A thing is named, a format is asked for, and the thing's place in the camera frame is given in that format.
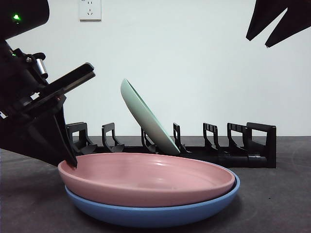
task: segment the green indicator light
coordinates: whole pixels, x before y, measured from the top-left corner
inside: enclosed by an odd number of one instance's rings
[[[18,14],[14,14],[13,19],[18,20],[18,21],[20,21],[20,20],[21,20],[21,18],[19,17],[19,15],[18,15]]]

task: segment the plate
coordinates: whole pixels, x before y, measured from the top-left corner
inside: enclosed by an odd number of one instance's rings
[[[194,223],[220,212],[232,202],[239,187],[240,180],[235,175],[233,189],[219,198],[191,205],[157,208],[106,205],[86,200],[65,188],[76,207],[100,221],[125,227],[162,228]]]
[[[65,185],[75,194],[100,203],[132,206],[177,206],[226,193],[234,175],[219,165],[182,157],[103,153],[77,157],[78,167],[58,165]]]
[[[133,117],[142,129],[144,129],[150,139],[164,153],[168,155],[180,154],[178,147],[171,137],[167,134],[155,115],[127,79],[124,79],[121,84],[121,94]]]

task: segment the black object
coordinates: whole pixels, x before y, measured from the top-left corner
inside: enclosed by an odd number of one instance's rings
[[[271,47],[311,26],[311,0],[294,1],[266,42]]]
[[[48,18],[46,0],[8,0],[1,5],[0,148],[55,166],[64,159],[77,166],[65,128],[64,94],[93,78],[94,67],[85,63],[49,84],[43,53],[24,54],[5,41]]]
[[[9,39],[40,25],[50,16],[47,0],[5,0],[0,7],[0,39]]]
[[[285,9],[287,12],[267,40],[267,47],[311,26],[310,0],[256,0],[246,38],[255,38]]]
[[[91,145],[87,135],[87,126],[84,122],[78,122],[67,125],[67,130],[70,133],[70,143],[76,152],[76,155],[84,154],[83,150],[88,145]],[[255,142],[252,138],[252,130],[266,132],[266,143],[262,145]],[[107,143],[106,133],[112,131],[112,139],[114,146]],[[231,131],[242,133],[243,146],[239,146],[232,138]],[[77,141],[73,141],[72,133],[80,132]],[[227,136],[229,140],[228,146],[221,146],[218,142],[217,126],[204,123],[203,137],[205,145],[186,146],[181,142],[180,126],[173,124],[173,132],[175,144],[180,149],[180,157],[198,159],[225,167],[267,167],[276,168],[276,127],[270,125],[247,123],[246,126],[228,123]],[[207,132],[213,133],[212,144],[207,138]],[[165,154],[158,146],[153,144],[146,135],[146,132],[141,129],[141,146],[125,146],[121,144],[115,135],[115,124],[109,123],[102,126],[102,142],[103,146],[96,145],[96,149],[92,153],[111,153],[111,152],[136,152],[136,153],[153,153]]]
[[[249,24],[246,38],[254,39],[276,17],[278,17],[293,0],[256,0],[254,13]]]

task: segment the plate rim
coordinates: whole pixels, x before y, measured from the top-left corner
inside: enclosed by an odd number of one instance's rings
[[[109,204],[104,204],[104,203],[99,203],[96,201],[92,201],[92,200],[88,200],[85,198],[82,198],[80,196],[78,196],[77,194],[73,193],[72,191],[70,191],[66,185],[65,185],[65,190],[66,192],[73,196],[74,198],[78,199],[81,202],[84,202],[88,205],[92,205],[92,206],[96,206],[96,207],[102,207],[102,208],[106,208],[106,209],[113,209],[113,210],[121,210],[121,211],[145,211],[145,212],[154,212],[154,211],[174,211],[174,210],[184,210],[184,209],[191,209],[191,208],[197,208],[197,207],[201,207],[201,206],[205,206],[205,205],[209,205],[209,204],[213,204],[219,201],[222,201],[224,199],[229,198],[230,196],[234,195],[235,193],[237,193],[238,189],[240,188],[240,184],[241,181],[238,177],[237,174],[235,174],[234,172],[232,172],[234,174],[235,177],[235,186],[233,189],[231,189],[228,193],[214,198],[212,200],[207,200],[207,201],[203,201],[203,202],[199,202],[199,203],[193,203],[193,204],[186,204],[186,205],[179,205],[179,206],[168,206],[168,207],[130,207],[130,206],[118,206],[118,205],[109,205]]]
[[[145,153],[126,153],[126,152],[117,152],[117,153],[96,153],[96,154],[87,154],[87,155],[80,155],[77,157],[77,159],[79,160],[79,158],[86,158],[86,157],[89,157],[89,156],[103,156],[103,155],[112,155],[112,156],[115,156],[116,154],[119,154],[119,155],[123,155],[123,154],[134,154],[134,155],[139,155],[139,156],[149,156],[149,155],[152,155],[152,156],[156,156],[156,157],[165,157],[165,158],[172,158],[172,159],[176,159],[176,160],[190,160],[192,162],[195,162],[195,163],[203,163],[203,164],[207,164],[208,166],[214,166],[214,167],[217,167],[217,168],[220,168],[221,170],[227,172],[228,174],[231,175],[231,179],[230,181],[222,184],[222,185],[218,185],[217,186],[217,189],[221,189],[227,185],[229,185],[230,183],[232,183],[232,180],[233,180],[233,183],[234,183],[234,179],[235,179],[235,173],[232,172],[230,169],[228,168],[225,168],[221,165],[217,165],[217,164],[214,164],[214,163],[210,163],[210,162],[206,162],[206,161],[202,161],[202,160],[197,160],[197,159],[190,159],[190,158],[184,158],[184,157],[178,157],[178,156],[171,156],[171,155],[163,155],[163,154],[145,154]],[[63,168],[62,168],[62,165],[63,164],[67,164],[67,162],[64,160],[62,162],[60,162],[58,164],[58,171],[60,173],[62,173],[63,175],[65,176],[68,176],[74,180],[78,180],[80,182],[84,182],[84,183],[89,183],[91,185],[95,185],[95,186],[100,186],[100,187],[104,187],[104,188],[113,188],[113,189],[117,189],[117,190],[124,190],[124,191],[136,191],[137,189],[135,188],[131,188],[131,187],[118,187],[118,186],[114,186],[114,185],[106,185],[106,184],[103,184],[103,183],[100,183],[100,182],[96,182],[96,181],[92,181],[92,180],[87,180],[85,178],[81,178],[81,177],[78,177],[78,176],[74,176],[68,172],[66,172]],[[191,191],[184,191],[186,193],[190,193],[190,192],[200,192],[200,191],[209,191],[211,189],[207,189],[207,188],[197,188],[197,189],[192,189]],[[138,190],[139,192],[150,192],[152,191],[153,193],[165,193],[165,194],[169,194],[169,193],[176,193],[176,191],[174,190],[170,190],[170,189],[152,189],[152,188],[140,188]]]

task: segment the metal screw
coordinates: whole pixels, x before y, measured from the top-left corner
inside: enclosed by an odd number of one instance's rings
[[[26,62],[27,62],[27,63],[30,63],[30,62],[32,62],[32,61],[33,61],[33,60],[32,60],[31,57],[27,57],[27,58],[26,58]]]

